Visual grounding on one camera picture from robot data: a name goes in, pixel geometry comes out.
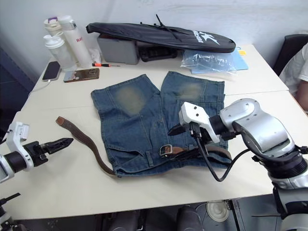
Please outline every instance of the water bottle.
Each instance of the water bottle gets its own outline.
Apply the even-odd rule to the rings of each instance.
[[[92,67],[92,58],[72,17],[69,15],[58,17],[58,21],[80,66],[83,68]]]
[[[54,36],[57,33],[62,32],[62,27],[61,27],[60,23],[58,22],[58,17],[51,17],[51,18],[46,19],[44,21],[44,27],[51,36]],[[60,35],[60,38],[62,38],[64,40],[65,46],[67,47],[68,51],[71,53],[73,60],[75,62],[77,62],[77,58],[76,58],[71,46],[66,41],[64,33],[62,33]]]
[[[60,37],[63,32],[57,33],[55,36],[45,35],[45,46],[60,64],[64,71],[74,71],[77,69],[75,61],[68,51],[64,40]]]

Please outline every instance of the black cable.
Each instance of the black cable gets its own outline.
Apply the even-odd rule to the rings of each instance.
[[[198,145],[198,148],[201,152],[201,154],[203,155],[204,157],[204,160],[208,166],[208,168],[210,169],[210,172],[212,173],[213,177],[215,178],[215,180],[217,180],[218,182],[222,182],[228,175],[228,173],[230,172],[232,166],[234,165],[235,161],[237,161],[238,158],[240,158],[243,154],[245,154],[246,152],[250,151],[249,149],[245,149],[243,151],[241,151],[240,153],[237,154],[237,156],[231,161],[229,167],[227,168],[227,170],[225,171],[225,173],[223,174],[223,176],[221,178],[218,178],[218,176],[216,175],[216,172],[214,171],[211,163],[209,162],[208,158],[207,158],[207,155],[208,155],[208,152],[207,152],[207,149],[206,150],[206,154],[204,152],[204,149],[202,147],[202,144],[201,144],[201,138],[200,137],[197,137],[195,138],[196,141],[197,141],[197,145]]]

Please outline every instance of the screwdriver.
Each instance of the screwdriver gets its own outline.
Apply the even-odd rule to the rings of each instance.
[[[119,65],[92,63],[92,66],[104,66],[104,67],[111,67],[111,66],[119,66]]]

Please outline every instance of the charging cable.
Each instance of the charging cable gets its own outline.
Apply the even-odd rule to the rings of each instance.
[[[48,83],[45,86],[43,86],[41,88],[38,88],[38,89],[35,89],[35,90],[32,90],[31,92],[29,92],[28,97],[30,96],[31,93],[36,92],[38,90],[42,90],[43,88],[47,87],[50,84],[50,82],[51,82],[51,80],[49,79]]]

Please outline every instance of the phone case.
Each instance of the phone case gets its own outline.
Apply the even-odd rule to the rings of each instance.
[[[100,77],[100,70],[98,68],[91,68],[78,71],[67,71],[64,76],[64,82],[77,82],[84,80],[97,79]]]

